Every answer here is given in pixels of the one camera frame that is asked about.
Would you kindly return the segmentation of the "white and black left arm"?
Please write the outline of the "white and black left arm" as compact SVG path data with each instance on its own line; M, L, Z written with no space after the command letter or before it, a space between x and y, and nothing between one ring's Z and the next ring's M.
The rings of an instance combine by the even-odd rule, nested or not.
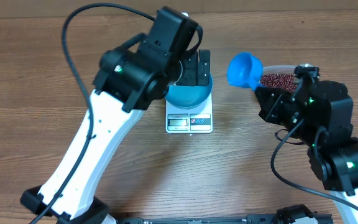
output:
M37 222L45 216L59 223L114 223L109 207L95 196L99 181L116 149L151 102L161 100L185 72L185 61L198 51L193 36L203 28L187 15L163 7L140 33L103 54L88 92L67 46L62 49L84 96L85 117L55 172L43 185L27 189L21 204Z

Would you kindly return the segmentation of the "red adzuki beans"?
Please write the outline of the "red adzuki beans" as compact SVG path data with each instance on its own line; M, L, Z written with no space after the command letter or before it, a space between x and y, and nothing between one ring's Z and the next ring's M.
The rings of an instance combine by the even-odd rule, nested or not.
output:
M297 84L294 83L294 76L289 73L269 73L262 75L260 84L269 88L281 88L289 92L294 92L297 89Z

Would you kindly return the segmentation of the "blue plastic measuring scoop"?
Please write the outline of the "blue plastic measuring scoop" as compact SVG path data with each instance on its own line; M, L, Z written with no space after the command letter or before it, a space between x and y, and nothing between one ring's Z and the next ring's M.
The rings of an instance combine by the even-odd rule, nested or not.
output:
M236 55L227 70L227 81L230 85L240 88L250 88L255 91L263 75L262 62L251 53L243 52Z

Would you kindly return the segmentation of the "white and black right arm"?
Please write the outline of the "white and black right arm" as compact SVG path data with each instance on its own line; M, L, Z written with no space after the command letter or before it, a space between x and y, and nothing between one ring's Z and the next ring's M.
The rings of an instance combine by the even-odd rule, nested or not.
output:
M272 154L273 174L293 188L334 201L344 223L358 223L358 138L352 136L353 100L346 86L301 81L293 93L264 86L254 92L260 117L288 131ZM296 184L277 172L275 158L288 138L308 146L311 169L325 192Z

